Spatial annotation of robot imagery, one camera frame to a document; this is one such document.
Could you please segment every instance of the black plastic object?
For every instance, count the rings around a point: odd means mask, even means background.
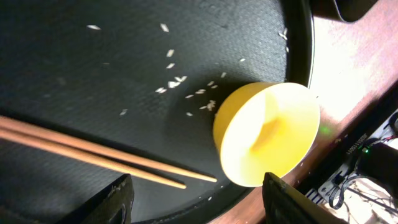
[[[312,0],[316,16],[343,22],[362,18],[378,0]]]
[[[379,100],[371,102],[350,126],[336,137],[340,141],[330,145],[329,154],[317,161],[318,166],[311,170],[308,177],[298,185],[297,190],[316,203],[326,198],[322,194],[327,194],[331,188],[324,191],[323,186],[330,182],[330,177],[340,171],[344,177],[354,171],[362,154],[363,144],[368,138],[383,139],[390,136],[383,134],[386,134],[385,129],[390,125],[390,118],[396,114],[397,108],[398,82],[395,82]]]
[[[133,201],[131,176],[123,174],[57,224],[127,224]]]
[[[391,116],[389,120],[389,125],[394,130],[395,134],[398,136],[398,113]]]
[[[267,224],[347,224],[270,172],[264,177],[262,198]]]
[[[288,41],[278,34],[285,27]],[[251,82],[309,85],[312,70],[306,0],[4,0],[0,30],[1,114],[218,179],[139,167],[187,189],[133,177],[133,222],[203,223],[241,200],[251,189],[226,178],[213,143],[217,108],[199,107],[210,100],[219,107]],[[182,76],[178,87],[155,92]],[[218,88],[207,87],[211,81]],[[205,94],[185,99],[201,88]],[[0,205],[27,220],[55,222],[120,176],[0,145]]]
[[[359,157],[357,173],[372,177],[378,185],[385,188],[391,196],[398,199],[398,150],[382,142],[371,144],[377,139],[370,139]]]

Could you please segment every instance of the wooden chopstick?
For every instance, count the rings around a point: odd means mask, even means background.
[[[64,146],[56,142],[40,139],[35,136],[29,136],[27,134],[22,134],[8,129],[0,128],[0,138],[59,154],[61,156],[77,159],[100,167],[105,167],[122,173],[128,173],[136,177],[151,180],[161,184],[166,184],[172,187],[178,187],[180,189],[185,189],[187,187],[186,185],[178,183],[176,181],[169,180],[164,177],[160,177],[158,175],[151,174],[149,172],[139,170],[133,167],[129,167],[124,164],[81,151],[79,149],[74,149],[72,147]]]
[[[122,152],[110,147],[102,146],[93,142],[89,142],[86,140],[78,139],[76,137],[72,137],[66,134],[62,134],[56,131],[52,131],[49,129],[41,128],[38,126],[34,126],[32,124],[28,124],[22,121],[17,121],[11,118],[7,118],[5,116],[0,116],[0,127],[17,131],[19,133],[28,134],[31,136],[36,136],[42,139],[47,139],[53,142],[59,142],[67,146],[75,147],[78,149],[82,149],[88,152],[97,153],[103,156],[108,156],[115,159],[120,159],[122,161],[131,162],[134,164],[139,164],[142,166],[163,170],[167,172],[171,172],[174,174],[180,174],[187,177],[193,177],[201,180],[207,180],[210,182],[217,182],[217,179],[214,177],[210,177],[207,175],[199,174],[196,172],[192,172],[189,170],[185,170],[179,167],[171,166],[168,164],[164,164],[161,162],[153,161],[151,159],[147,159],[144,157],[136,156],[130,153]]]

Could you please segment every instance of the cable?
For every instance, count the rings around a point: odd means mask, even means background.
[[[370,149],[372,146],[374,146],[375,144],[379,144],[379,143],[382,143],[382,142],[384,142],[383,140],[377,140],[377,141],[375,141],[375,142],[373,142],[372,144],[370,144],[368,147],[366,147],[366,148],[368,148],[368,149]]]
[[[386,137],[386,138],[382,139],[382,141],[384,142],[384,141],[388,141],[388,140],[396,139],[396,138],[398,138],[398,136],[390,136],[390,137]]]
[[[353,190],[356,190],[357,192],[359,192],[359,193],[361,193],[361,194],[367,194],[367,195],[373,196],[373,197],[375,197],[373,200],[381,200],[381,202],[383,202],[383,203],[384,203],[384,200],[387,200],[387,201],[390,201],[390,200],[391,200],[391,197],[389,197],[389,198],[378,197],[378,196],[376,196],[376,195],[373,195],[373,194],[367,193],[367,192],[365,192],[365,191],[359,190],[359,189],[356,188],[356,187],[353,187],[352,189],[353,189]]]
[[[339,208],[341,208],[341,206],[343,206],[343,203],[344,203],[344,191],[346,191],[346,189],[347,189],[347,187],[348,187],[348,184],[349,184],[351,181],[353,181],[353,180],[355,180],[355,179],[359,179],[359,178],[366,178],[366,177],[365,177],[365,176],[360,176],[360,175],[354,176],[354,177],[350,177],[350,178],[346,179],[346,180],[343,182],[343,184],[341,185],[341,189],[339,189],[338,186],[335,187],[335,189],[331,192],[331,194],[330,194],[330,196],[329,196],[329,206],[330,206],[331,208],[334,208],[334,209],[339,209]],[[337,192],[338,192],[339,190],[340,190],[340,197],[339,197],[339,199],[338,199],[337,204],[336,204],[336,205],[333,205],[333,201],[335,200],[336,194],[337,194]]]
[[[361,197],[364,197],[364,198],[366,198],[367,200],[369,200],[369,201],[371,201],[373,203],[376,203],[376,204],[382,206],[383,208],[389,210],[390,212],[394,212],[394,213],[398,214],[398,210],[393,209],[391,207],[388,207],[387,205],[384,205],[383,203],[380,203],[377,200],[374,200],[373,198],[370,198],[370,197],[366,196],[365,194],[361,194],[361,193],[357,192],[356,190],[353,190],[353,189],[351,189],[349,187],[347,187],[347,190],[349,190],[350,192],[355,193],[355,194],[357,194],[357,195],[359,195]]]

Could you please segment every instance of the wooden table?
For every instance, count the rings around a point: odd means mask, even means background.
[[[321,18],[315,23],[315,60],[310,89],[321,106],[312,149],[283,179],[295,186],[325,157],[330,144],[367,105],[398,80],[398,2],[379,0],[358,22]],[[259,223],[265,217],[261,188],[211,223]]]

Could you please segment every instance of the black cable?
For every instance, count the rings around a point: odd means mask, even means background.
[[[376,203],[376,204],[382,206],[383,208],[389,210],[390,212],[394,212],[394,213],[398,214],[398,210],[393,209],[391,207],[388,207],[387,205],[384,205],[383,203],[380,203],[377,200],[374,200],[373,198],[370,198],[370,197],[366,196],[365,194],[361,194],[361,193],[357,192],[356,190],[351,189],[349,187],[347,187],[347,190],[349,190],[350,192],[355,193],[355,194],[357,194],[357,195],[359,195],[361,197],[364,197],[364,198],[368,199],[369,201],[371,201],[373,203]]]
[[[343,206],[343,203],[344,203],[344,191],[346,191],[346,189],[347,189],[347,187],[349,186],[349,183],[350,183],[351,181],[353,181],[353,180],[355,180],[355,179],[359,179],[359,178],[367,178],[367,177],[358,175],[358,176],[350,177],[350,178],[346,179],[346,180],[343,182],[343,184],[341,185],[340,197],[339,197],[339,199],[338,199],[338,202],[337,202],[336,205],[333,205],[333,201],[335,200],[336,194],[337,194],[337,192],[338,192],[338,190],[339,190],[338,186],[336,186],[336,188],[335,188],[335,189],[331,192],[331,194],[330,194],[330,197],[329,197],[329,206],[330,206],[331,208],[334,208],[334,209],[339,209],[339,208],[341,208],[341,206]]]
[[[367,193],[365,191],[359,190],[357,186],[353,187],[353,190],[356,190],[357,192],[359,192],[361,194],[367,194],[367,195],[373,196],[373,197],[375,197],[373,200],[381,200],[381,202],[383,202],[383,203],[384,203],[384,200],[391,201],[391,196],[389,198],[382,198],[382,197]]]

